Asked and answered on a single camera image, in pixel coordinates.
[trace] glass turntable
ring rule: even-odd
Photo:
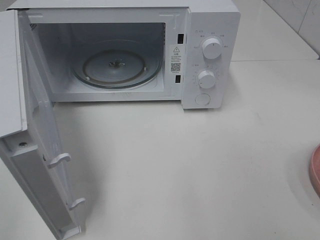
[[[71,69],[81,81],[98,88],[123,89],[151,80],[162,67],[163,54],[134,40],[107,40],[75,48]]]

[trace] microwave vent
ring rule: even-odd
[[[35,23],[30,24],[31,31],[35,30],[36,27],[37,27],[37,24],[35,24]]]
[[[163,44],[166,45],[166,24],[163,23]]]

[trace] wall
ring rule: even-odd
[[[320,0],[264,0],[320,55]]]

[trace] control panel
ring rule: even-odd
[[[184,109],[221,106],[239,20],[236,11],[191,13],[181,100]]]

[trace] timer knob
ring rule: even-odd
[[[199,86],[203,89],[213,88],[216,84],[216,76],[212,71],[204,70],[198,75]]]
[[[222,42],[217,37],[210,37],[202,43],[202,52],[207,59],[216,59],[222,53]]]

